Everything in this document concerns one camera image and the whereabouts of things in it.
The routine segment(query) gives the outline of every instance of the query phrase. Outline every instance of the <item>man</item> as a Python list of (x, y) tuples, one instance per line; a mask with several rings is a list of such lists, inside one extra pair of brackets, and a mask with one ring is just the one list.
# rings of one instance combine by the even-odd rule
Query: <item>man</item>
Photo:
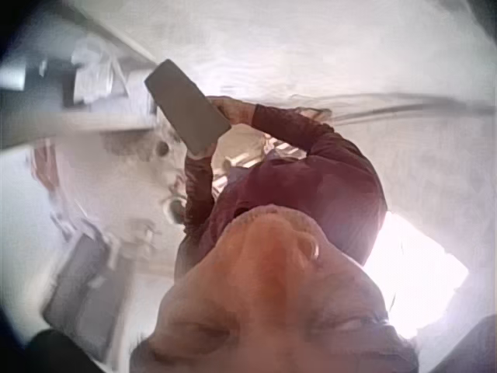
[(370, 162), (294, 110), (215, 98), (244, 123), (307, 152), (266, 157), (214, 201), (211, 156), (188, 155), (176, 282), (132, 372), (413, 372), (362, 271), (387, 206)]

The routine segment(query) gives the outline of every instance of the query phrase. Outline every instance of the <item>bright light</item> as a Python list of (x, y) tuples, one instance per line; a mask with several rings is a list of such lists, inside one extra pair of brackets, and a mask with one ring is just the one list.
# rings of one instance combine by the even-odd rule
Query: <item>bright light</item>
[(364, 269), (383, 292), (391, 325), (404, 338), (440, 319), (468, 274), (441, 245), (392, 213)]

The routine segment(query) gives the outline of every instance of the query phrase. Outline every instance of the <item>dark red sweater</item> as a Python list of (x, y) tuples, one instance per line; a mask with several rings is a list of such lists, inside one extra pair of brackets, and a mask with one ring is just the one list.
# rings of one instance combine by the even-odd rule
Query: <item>dark red sweater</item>
[(252, 126), (305, 150), (307, 157), (262, 161), (228, 184), (215, 202), (211, 159), (187, 157), (186, 237), (179, 247), (176, 276), (209, 253), (231, 220), (267, 204), (308, 214), (331, 243), (364, 264), (387, 212), (371, 163), (332, 127), (290, 110), (258, 105)]

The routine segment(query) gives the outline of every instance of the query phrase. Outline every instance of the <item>wall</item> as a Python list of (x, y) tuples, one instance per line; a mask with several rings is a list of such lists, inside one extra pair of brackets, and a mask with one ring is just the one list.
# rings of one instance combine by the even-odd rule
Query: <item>wall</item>
[(47, 191), (31, 176), (30, 147), (0, 154), (0, 302), (23, 341), (48, 325), (40, 315), (63, 253)]

